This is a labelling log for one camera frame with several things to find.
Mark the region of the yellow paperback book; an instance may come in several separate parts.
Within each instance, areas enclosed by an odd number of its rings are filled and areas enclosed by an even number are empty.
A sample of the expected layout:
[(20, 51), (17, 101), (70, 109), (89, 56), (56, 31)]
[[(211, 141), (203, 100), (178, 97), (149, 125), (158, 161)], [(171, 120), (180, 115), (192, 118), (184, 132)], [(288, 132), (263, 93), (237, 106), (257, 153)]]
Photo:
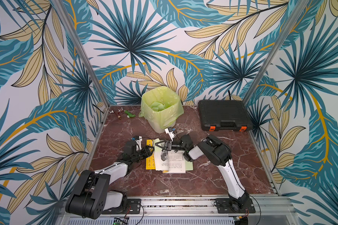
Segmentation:
[(163, 149), (155, 146), (155, 143), (158, 141), (160, 141), (158, 138), (146, 141), (148, 146), (153, 146), (155, 149), (152, 156), (146, 159), (146, 169), (162, 171), (163, 173), (186, 173), (185, 159), (182, 152), (169, 151), (168, 160), (165, 162), (161, 161), (160, 155)]

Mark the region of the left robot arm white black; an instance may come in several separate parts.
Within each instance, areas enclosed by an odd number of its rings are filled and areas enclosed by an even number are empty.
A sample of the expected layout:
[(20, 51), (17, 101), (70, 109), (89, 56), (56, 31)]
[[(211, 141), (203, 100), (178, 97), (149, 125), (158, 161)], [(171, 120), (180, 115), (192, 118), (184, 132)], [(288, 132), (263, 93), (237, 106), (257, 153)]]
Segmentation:
[(83, 171), (66, 202), (65, 211), (91, 219), (102, 214), (139, 214), (140, 199), (129, 200), (122, 191), (109, 191), (109, 185), (127, 176), (134, 164), (152, 156), (154, 150), (148, 145), (141, 148), (137, 141), (131, 140), (112, 165), (101, 170)]

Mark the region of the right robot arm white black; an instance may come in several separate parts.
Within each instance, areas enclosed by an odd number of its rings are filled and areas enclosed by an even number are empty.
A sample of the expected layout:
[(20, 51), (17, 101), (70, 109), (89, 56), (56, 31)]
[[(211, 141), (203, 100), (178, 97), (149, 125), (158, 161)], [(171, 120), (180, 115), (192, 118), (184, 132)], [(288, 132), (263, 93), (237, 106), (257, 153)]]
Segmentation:
[(209, 135), (197, 144), (194, 144), (189, 135), (183, 135), (179, 140), (163, 140), (154, 144), (161, 151), (182, 152), (188, 162), (205, 156), (211, 164), (215, 165), (226, 183), (227, 198), (217, 198), (214, 205), (219, 214), (235, 213), (248, 216), (255, 213), (255, 207), (250, 195), (241, 184), (235, 171), (230, 147), (214, 135)]

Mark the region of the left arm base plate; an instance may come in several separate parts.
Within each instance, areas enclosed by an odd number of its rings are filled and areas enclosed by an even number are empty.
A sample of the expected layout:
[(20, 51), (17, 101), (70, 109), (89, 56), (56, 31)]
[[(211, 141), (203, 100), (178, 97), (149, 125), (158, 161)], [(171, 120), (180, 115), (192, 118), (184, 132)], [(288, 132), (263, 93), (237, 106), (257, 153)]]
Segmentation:
[(124, 199), (119, 207), (108, 209), (109, 214), (134, 214), (138, 215), (141, 209), (141, 199)]

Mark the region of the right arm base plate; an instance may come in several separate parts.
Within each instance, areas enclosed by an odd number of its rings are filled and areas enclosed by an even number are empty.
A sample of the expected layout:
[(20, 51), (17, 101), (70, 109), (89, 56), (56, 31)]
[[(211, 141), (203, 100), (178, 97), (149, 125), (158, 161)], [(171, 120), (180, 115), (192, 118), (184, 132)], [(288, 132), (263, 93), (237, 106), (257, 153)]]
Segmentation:
[(249, 199), (242, 207), (239, 207), (237, 203), (229, 198), (217, 198), (214, 201), (214, 205), (217, 208), (219, 214), (246, 215), (248, 213), (256, 213), (252, 199)]

